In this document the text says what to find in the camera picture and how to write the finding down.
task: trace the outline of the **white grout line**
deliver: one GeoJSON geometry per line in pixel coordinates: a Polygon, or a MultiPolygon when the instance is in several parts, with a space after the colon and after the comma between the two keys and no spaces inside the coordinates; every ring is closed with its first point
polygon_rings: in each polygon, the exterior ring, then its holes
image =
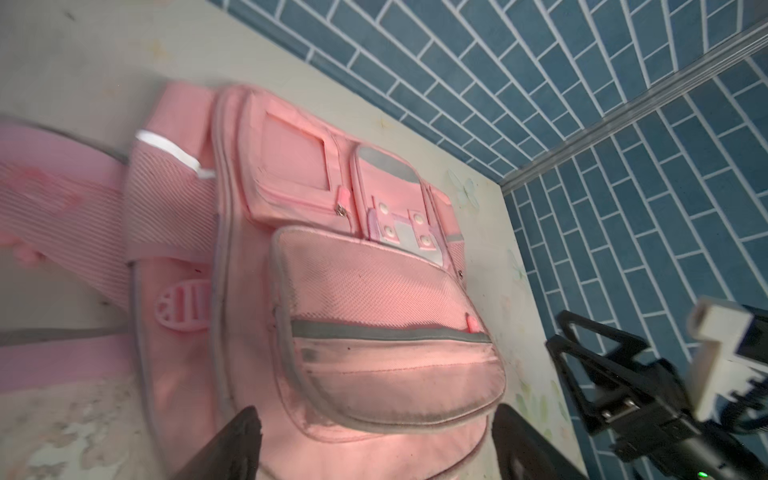
{"type": "Polygon", "coordinates": [[[645,55],[645,56],[643,57],[643,61],[646,61],[648,58],[650,58],[650,57],[653,57],[655,54],[657,54],[658,52],[660,52],[660,51],[664,50],[666,47],[669,47],[669,46],[670,46],[670,42],[667,42],[667,43],[665,43],[664,45],[661,45],[661,46],[660,46],[659,48],[657,48],[656,50],[652,51],[652,52],[651,52],[651,53],[649,53],[648,55],[645,55]]]}
{"type": "Polygon", "coordinates": [[[377,25],[381,24],[382,18],[384,18],[384,15],[389,11],[389,6],[391,4],[392,0],[386,0],[386,2],[384,2],[384,6],[379,10],[379,14],[373,19],[377,25]]]}
{"type": "Polygon", "coordinates": [[[710,26],[707,22],[707,2],[701,2],[701,39],[704,42],[703,52],[710,50],[710,26]]]}
{"type": "MultiPolygon", "coordinates": [[[[685,147],[683,147],[683,143],[680,142],[680,139],[677,138],[677,134],[674,132],[672,127],[669,125],[669,122],[667,122],[667,118],[664,117],[661,114],[661,109],[660,108],[657,109],[656,112],[659,115],[659,118],[661,119],[662,123],[664,123],[664,126],[667,127],[667,131],[670,133],[670,135],[672,137],[672,140],[674,141],[675,145],[677,145],[677,149],[680,150],[680,153],[682,154],[683,158],[688,163],[689,168],[693,171],[694,176],[698,176],[699,172],[693,166],[693,162],[690,159],[690,155],[688,154],[688,151],[685,149],[685,147]]],[[[649,153],[652,156],[652,158],[656,158],[654,156],[654,152],[651,151],[649,153]]],[[[687,212],[685,211],[685,208],[683,207],[683,203],[680,201],[680,198],[672,190],[672,183],[669,181],[669,178],[667,178],[667,172],[665,172],[663,168],[660,168],[659,170],[660,170],[660,173],[661,173],[661,179],[664,180],[664,183],[667,185],[667,188],[669,189],[670,192],[672,192],[672,199],[674,200],[675,204],[677,205],[677,208],[680,210],[680,213],[683,215],[685,223],[688,226],[688,230],[690,230],[690,232],[693,234],[694,239],[696,240],[696,242],[700,246],[702,246],[701,253],[703,253],[704,257],[707,259],[707,263],[709,264],[710,268],[712,269],[712,272],[714,273],[715,278],[717,278],[717,282],[720,284],[720,287],[725,292],[727,299],[728,300],[733,300],[733,294],[731,293],[730,288],[728,287],[725,279],[723,278],[723,275],[720,273],[720,269],[717,267],[717,265],[715,265],[715,262],[712,260],[712,256],[710,255],[709,251],[703,248],[704,242],[701,240],[701,235],[699,235],[698,230],[696,230],[696,228],[694,227],[694,222],[693,222],[694,218],[698,218],[701,215],[697,216],[697,215],[688,215],[687,214],[687,212]]],[[[701,180],[700,177],[698,177],[698,180],[699,180],[700,183],[702,183],[702,184],[704,183],[701,180]]],[[[711,194],[709,194],[708,197],[710,198],[710,200],[712,200],[712,195],[711,194]]],[[[702,212],[702,214],[711,214],[714,211],[715,211],[714,209],[711,209],[711,210],[708,210],[707,212],[702,212]]]]}
{"type": "Polygon", "coordinates": [[[725,173],[725,172],[727,172],[727,171],[729,171],[729,170],[731,170],[731,167],[730,167],[730,165],[729,165],[729,166],[727,166],[727,167],[725,167],[725,168],[721,168],[721,169],[719,169],[718,171],[714,171],[714,172],[712,172],[711,174],[702,175],[702,176],[701,176],[701,179],[702,179],[702,180],[709,180],[710,178],[712,178],[712,177],[716,177],[717,175],[720,175],[720,174],[722,174],[722,173],[725,173]]]}
{"type": "Polygon", "coordinates": [[[729,2],[723,3],[721,6],[717,7],[716,9],[714,9],[713,11],[711,11],[710,13],[708,13],[708,14],[707,14],[707,20],[709,19],[709,17],[711,17],[712,15],[715,15],[715,14],[716,14],[716,13],[718,13],[720,10],[722,10],[723,8],[726,8],[728,5],[730,5],[730,4],[732,4],[732,3],[734,3],[735,1],[736,1],[736,0],[730,0],[729,2]]]}
{"type": "Polygon", "coordinates": [[[613,64],[611,63],[611,60],[610,60],[609,55],[608,55],[608,52],[605,49],[605,45],[603,45],[603,41],[602,41],[602,38],[600,36],[600,32],[598,31],[598,27],[594,23],[594,19],[592,18],[592,13],[590,12],[589,7],[587,6],[587,0],[578,0],[578,4],[581,7],[581,13],[587,19],[587,23],[589,24],[589,28],[592,30],[592,33],[594,34],[596,43],[598,45],[598,49],[600,50],[600,53],[603,55],[603,61],[605,62],[605,65],[608,68],[608,71],[611,73],[611,78],[613,79],[613,81],[616,84],[616,89],[619,92],[619,95],[621,96],[621,103],[625,104],[625,103],[627,103],[627,95],[624,93],[624,89],[621,87],[621,84],[619,84],[618,76],[616,75],[616,69],[614,68],[613,64]]]}
{"type": "MultiPolygon", "coordinates": [[[[725,98],[728,99],[731,106],[733,106],[734,109],[736,109],[737,112],[739,112],[739,115],[741,115],[741,119],[744,121],[746,126],[750,129],[750,132],[752,135],[757,139],[758,143],[760,143],[760,146],[763,147],[766,151],[768,151],[768,142],[763,138],[763,135],[757,130],[757,127],[755,127],[755,124],[752,122],[752,119],[749,118],[746,115],[746,112],[743,108],[741,108],[741,105],[739,105],[739,102],[737,102],[731,95],[728,93],[728,89],[725,88],[725,85],[723,82],[718,78],[714,77],[713,81],[717,85],[717,87],[723,92],[725,95],[725,98]]],[[[730,153],[725,149],[723,144],[720,141],[719,137],[715,137],[714,131],[712,131],[712,127],[704,120],[703,115],[699,111],[699,108],[695,105],[694,102],[690,101],[689,96],[686,94],[686,98],[688,99],[688,103],[691,105],[691,107],[694,110],[694,113],[696,115],[700,116],[700,120],[702,125],[704,126],[704,130],[707,131],[707,133],[713,137],[715,145],[717,146],[718,150],[720,150],[720,153],[723,154],[728,164],[733,168],[733,172],[735,173],[736,177],[739,179],[739,182],[741,182],[742,187],[746,191],[746,193],[750,196],[750,199],[757,205],[758,211],[763,215],[763,219],[768,221],[768,210],[763,206],[762,203],[760,203],[757,200],[756,191],[752,188],[752,185],[746,180],[746,177],[744,176],[744,173],[736,166],[736,162],[733,161],[733,158],[730,156],[730,153]]],[[[763,283],[763,288],[768,290],[768,284],[763,283]]]]}
{"type": "Polygon", "coordinates": [[[634,53],[637,55],[637,63],[640,64],[640,70],[643,72],[643,79],[645,80],[645,88],[650,87],[650,77],[648,76],[648,68],[645,66],[645,62],[640,60],[643,58],[643,52],[640,51],[640,42],[637,40],[637,32],[634,29],[634,23],[632,22],[632,15],[629,13],[629,4],[627,0],[621,0],[621,9],[624,10],[624,17],[627,20],[627,27],[629,27],[629,35],[632,37],[632,45],[634,46],[634,53]]]}

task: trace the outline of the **pink zipper pull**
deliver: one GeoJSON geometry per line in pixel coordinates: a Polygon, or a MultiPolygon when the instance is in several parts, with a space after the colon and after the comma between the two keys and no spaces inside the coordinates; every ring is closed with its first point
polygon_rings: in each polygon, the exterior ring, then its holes
{"type": "Polygon", "coordinates": [[[349,214],[349,200],[352,198],[352,192],[343,185],[339,186],[336,192],[336,215],[346,217],[349,214]]]}

